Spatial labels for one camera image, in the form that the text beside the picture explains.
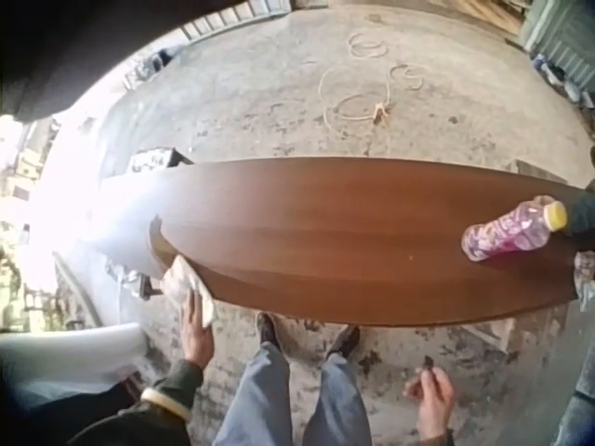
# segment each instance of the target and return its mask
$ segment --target shoe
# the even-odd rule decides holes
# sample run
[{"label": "shoe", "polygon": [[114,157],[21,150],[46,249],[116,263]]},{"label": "shoe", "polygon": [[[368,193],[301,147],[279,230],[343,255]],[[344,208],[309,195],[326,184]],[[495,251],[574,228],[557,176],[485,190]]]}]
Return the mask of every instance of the shoe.
[{"label": "shoe", "polygon": [[257,315],[257,328],[260,333],[260,344],[270,342],[281,351],[279,339],[277,339],[277,332],[275,331],[275,324],[272,317],[267,313],[259,313]]},{"label": "shoe", "polygon": [[347,359],[353,350],[360,343],[360,327],[357,325],[346,325],[339,332],[337,339],[326,353],[328,359],[333,353],[338,353]]}]

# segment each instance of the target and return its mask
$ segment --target hand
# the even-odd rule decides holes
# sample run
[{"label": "hand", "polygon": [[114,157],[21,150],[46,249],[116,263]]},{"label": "hand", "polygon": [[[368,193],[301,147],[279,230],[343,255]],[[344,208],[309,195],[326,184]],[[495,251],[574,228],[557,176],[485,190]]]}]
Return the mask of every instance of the hand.
[{"label": "hand", "polygon": [[403,394],[419,403],[419,437],[422,440],[435,439],[446,434],[448,420],[455,407],[455,389],[440,367],[417,372],[418,375],[405,384]]},{"label": "hand", "polygon": [[211,327],[203,328],[203,306],[198,293],[188,292],[179,320],[184,359],[204,370],[215,354],[215,341]]}]

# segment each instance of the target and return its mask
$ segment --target plastic bottle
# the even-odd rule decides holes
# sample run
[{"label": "plastic bottle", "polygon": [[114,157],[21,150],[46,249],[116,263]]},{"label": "plastic bottle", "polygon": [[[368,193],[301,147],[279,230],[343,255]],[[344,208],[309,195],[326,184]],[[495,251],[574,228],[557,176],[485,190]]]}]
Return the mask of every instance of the plastic bottle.
[{"label": "plastic bottle", "polygon": [[561,202],[544,197],[519,204],[512,212],[463,234],[461,246],[470,260],[479,262],[511,251],[532,251],[544,246],[552,232],[566,226],[568,216]]}]

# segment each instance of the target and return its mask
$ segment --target garage door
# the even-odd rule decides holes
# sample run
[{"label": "garage door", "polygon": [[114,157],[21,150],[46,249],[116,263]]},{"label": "garage door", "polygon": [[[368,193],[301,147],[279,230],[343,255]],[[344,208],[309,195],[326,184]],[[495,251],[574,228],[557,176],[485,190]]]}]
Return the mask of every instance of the garage door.
[{"label": "garage door", "polygon": [[281,16],[288,12],[291,12],[289,0],[250,0],[237,7],[228,7],[191,21],[181,27],[181,30],[189,40],[196,40],[254,20]]}]

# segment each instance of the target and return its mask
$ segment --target brown wooden tabletop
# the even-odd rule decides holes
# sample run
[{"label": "brown wooden tabletop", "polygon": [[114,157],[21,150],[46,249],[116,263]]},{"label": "brown wooden tabletop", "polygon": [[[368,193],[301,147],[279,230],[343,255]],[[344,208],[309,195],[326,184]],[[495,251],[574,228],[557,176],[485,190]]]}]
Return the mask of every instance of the brown wooden tabletop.
[{"label": "brown wooden tabletop", "polygon": [[[320,321],[421,326],[496,319],[575,297],[572,241],[473,263],[466,227],[539,194],[581,191],[451,164],[295,158],[180,166],[102,184],[92,242],[161,277],[176,252],[214,297]],[[149,226],[159,216],[168,243]]]}]

